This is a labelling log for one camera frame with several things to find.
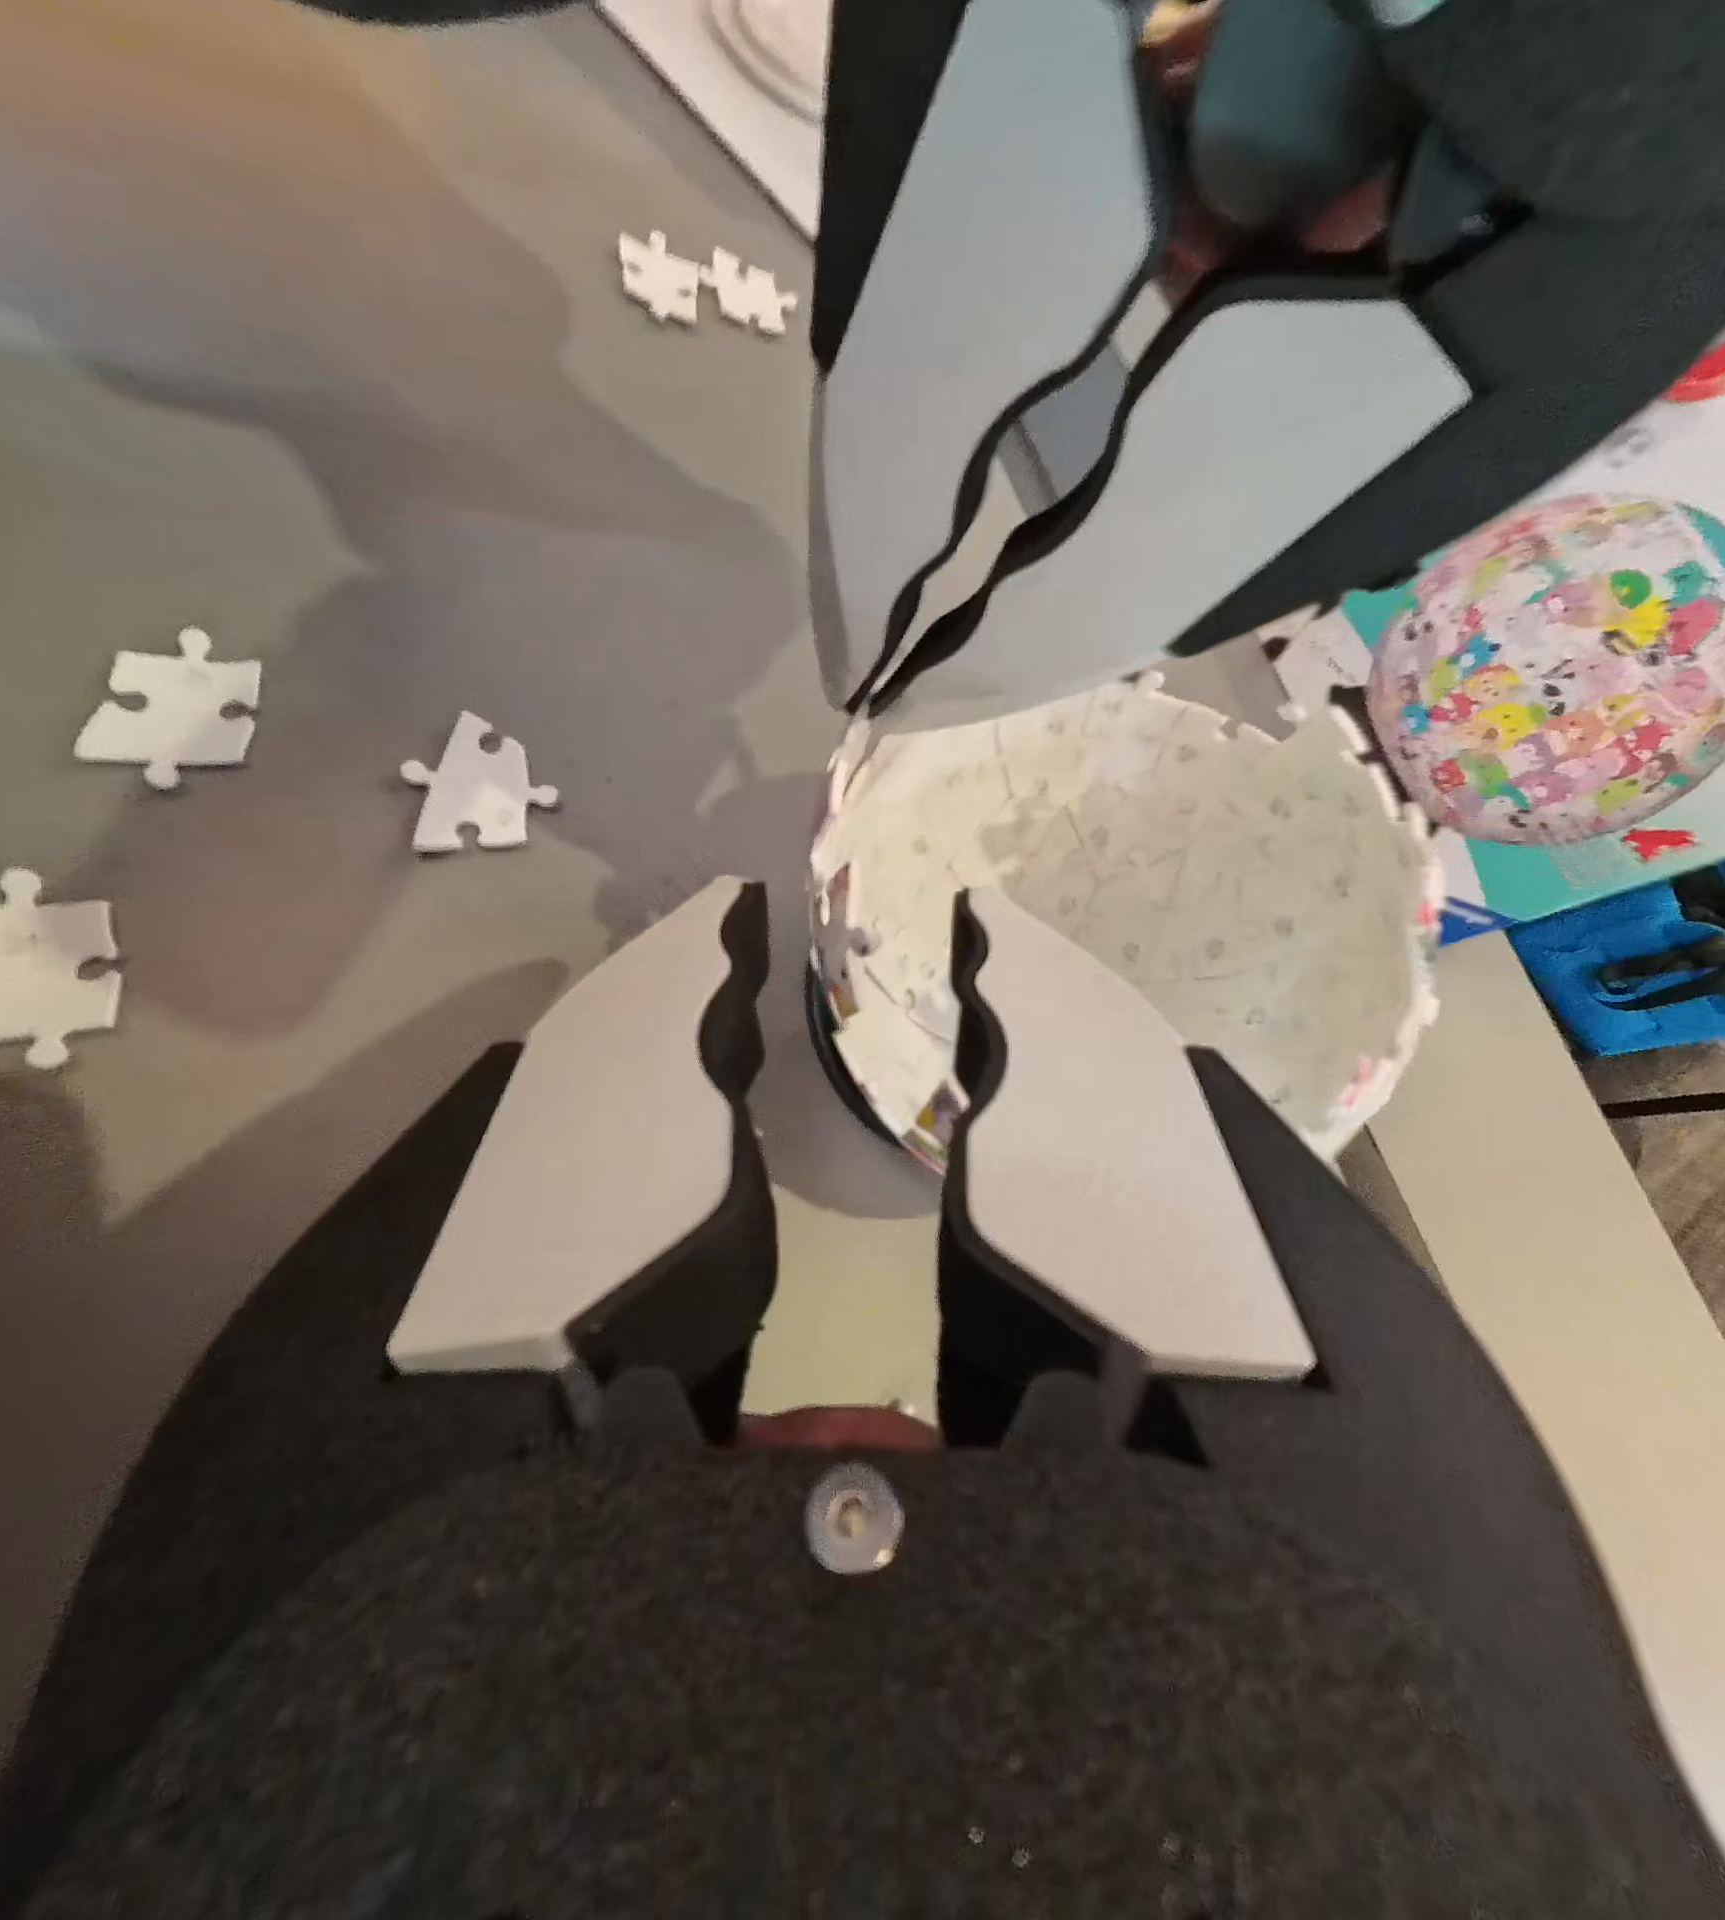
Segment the person's left hand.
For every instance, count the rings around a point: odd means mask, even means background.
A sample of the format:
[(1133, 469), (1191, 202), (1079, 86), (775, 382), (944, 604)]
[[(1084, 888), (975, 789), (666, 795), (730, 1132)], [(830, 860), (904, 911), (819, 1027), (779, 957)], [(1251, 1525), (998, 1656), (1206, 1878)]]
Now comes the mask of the person's left hand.
[(1403, 110), (1336, 4), (1157, 4), (1138, 52), (1163, 107), (1172, 283), (1258, 246), (1346, 257), (1378, 242)]

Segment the teal puzzle box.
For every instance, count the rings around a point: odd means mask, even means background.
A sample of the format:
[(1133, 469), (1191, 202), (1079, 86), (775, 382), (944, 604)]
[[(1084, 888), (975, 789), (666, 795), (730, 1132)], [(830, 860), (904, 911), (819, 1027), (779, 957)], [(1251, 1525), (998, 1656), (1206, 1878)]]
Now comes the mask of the teal puzzle box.
[(1361, 689), (1457, 943), (1725, 860), (1725, 331), (1397, 588), (1263, 631), (1282, 714)]

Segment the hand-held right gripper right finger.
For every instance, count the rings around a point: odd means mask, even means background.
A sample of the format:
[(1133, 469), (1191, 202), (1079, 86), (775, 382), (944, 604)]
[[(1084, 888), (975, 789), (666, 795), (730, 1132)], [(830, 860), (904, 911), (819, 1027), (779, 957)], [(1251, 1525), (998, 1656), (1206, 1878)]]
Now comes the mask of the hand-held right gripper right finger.
[(1163, 1014), (994, 888), (955, 902), (950, 983), (949, 1250), (1105, 1364), (1306, 1380), (1312, 1342)]

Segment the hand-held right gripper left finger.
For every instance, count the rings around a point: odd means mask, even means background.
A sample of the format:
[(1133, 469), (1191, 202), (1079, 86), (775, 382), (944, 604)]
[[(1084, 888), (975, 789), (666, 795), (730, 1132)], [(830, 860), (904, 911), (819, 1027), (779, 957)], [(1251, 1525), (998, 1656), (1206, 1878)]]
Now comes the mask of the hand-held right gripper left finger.
[(748, 1356), (779, 1286), (751, 1091), (771, 904), (718, 876), (529, 1027), (389, 1333), (401, 1376), (686, 1383)]

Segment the colourful puzzle ball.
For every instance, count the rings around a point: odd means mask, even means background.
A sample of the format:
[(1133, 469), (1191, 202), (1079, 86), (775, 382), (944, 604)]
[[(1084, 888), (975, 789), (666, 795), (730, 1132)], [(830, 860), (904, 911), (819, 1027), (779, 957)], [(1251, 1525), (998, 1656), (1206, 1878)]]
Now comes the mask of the colourful puzzle ball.
[(1145, 673), (934, 732), (855, 722), (808, 888), (808, 955), (940, 1039), (955, 1121), (961, 892), (1007, 893), (1133, 983), (1328, 1163), (1438, 1014), (1440, 862), (1334, 708), (1274, 737)]

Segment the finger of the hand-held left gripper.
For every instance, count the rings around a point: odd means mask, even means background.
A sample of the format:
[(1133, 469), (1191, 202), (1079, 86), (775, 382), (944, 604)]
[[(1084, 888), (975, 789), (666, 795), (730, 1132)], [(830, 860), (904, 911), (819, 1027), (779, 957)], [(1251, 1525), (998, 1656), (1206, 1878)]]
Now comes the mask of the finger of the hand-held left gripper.
[(837, 711), (915, 711), (894, 661), (1001, 442), (1155, 266), (1137, 34), (1128, 4), (832, 5), (808, 596)]
[(1157, 665), (1473, 395), (1414, 309), (1364, 281), (1263, 277), (1174, 312), (1090, 466), (1019, 521), (871, 717), (961, 725)]

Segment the white puzzle piece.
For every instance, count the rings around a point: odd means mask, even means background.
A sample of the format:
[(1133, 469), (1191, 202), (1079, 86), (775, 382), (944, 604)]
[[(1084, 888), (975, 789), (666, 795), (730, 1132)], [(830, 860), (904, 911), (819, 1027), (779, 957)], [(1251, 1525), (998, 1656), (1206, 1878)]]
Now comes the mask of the white puzzle piece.
[(698, 286), (723, 322), (772, 339), (786, 334), (801, 305), (799, 294), (782, 287), (768, 268), (720, 246), (700, 266)]
[(560, 789), (532, 777), (526, 747), (467, 708), (454, 717), (437, 760), (401, 760), (397, 779), (419, 794), (410, 829), (415, 856), (510, 852), (527, 841), (529, 813), (560, 807)]
[(616, 259), (621, 294), (655, 323), (693, 328), (706, 262), (674, 252), (666, 231), (654, 228), (639, 236), (619, 231)]
[(0, 1046), (58, 1069), (79, 1035), (115, 1027), (121, 985), (108, 899), (50, 899), (35, 872), (0, 874)]
[(137, 770), (156, 794), (183, 773), (245, 763), (257, 719), (263, 665), (214, 655), (212, 635), (183, 625), (169, 650), (115, 651), (106, 693), (71, 741), (79, 763)]

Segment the white sheet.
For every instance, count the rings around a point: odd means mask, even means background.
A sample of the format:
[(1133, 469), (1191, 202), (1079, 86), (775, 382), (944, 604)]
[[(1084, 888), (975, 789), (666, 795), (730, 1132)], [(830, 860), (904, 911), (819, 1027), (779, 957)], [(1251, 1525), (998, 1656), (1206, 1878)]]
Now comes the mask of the white sheet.
[(593, 10), (806, 239), (819, 231), (825, 121), (803, 124), (743, 75), (704, 2), (596, 2)]

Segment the black ball stand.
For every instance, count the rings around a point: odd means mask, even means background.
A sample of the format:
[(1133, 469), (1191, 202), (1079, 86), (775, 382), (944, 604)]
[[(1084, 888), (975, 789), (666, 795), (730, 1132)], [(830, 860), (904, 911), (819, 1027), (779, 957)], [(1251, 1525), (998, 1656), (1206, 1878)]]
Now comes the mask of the black ball stand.
[(955, 1080), (934, 1033), (875, 991), (850, 996), (817, 954), (805, 964), (811, 1041), (844, 1109), (875, 1138), (940, 1171), (955, 1129)]

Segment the blue plastic crate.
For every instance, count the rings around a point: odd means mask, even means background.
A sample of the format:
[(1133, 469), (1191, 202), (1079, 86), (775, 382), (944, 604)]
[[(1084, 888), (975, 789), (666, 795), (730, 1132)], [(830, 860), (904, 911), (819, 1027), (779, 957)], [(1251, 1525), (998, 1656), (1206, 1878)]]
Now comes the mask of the blue plastic crate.
[(1583, 1062), (1725, 1043), (1725, 860), (1519, 923), (1506, 939)]

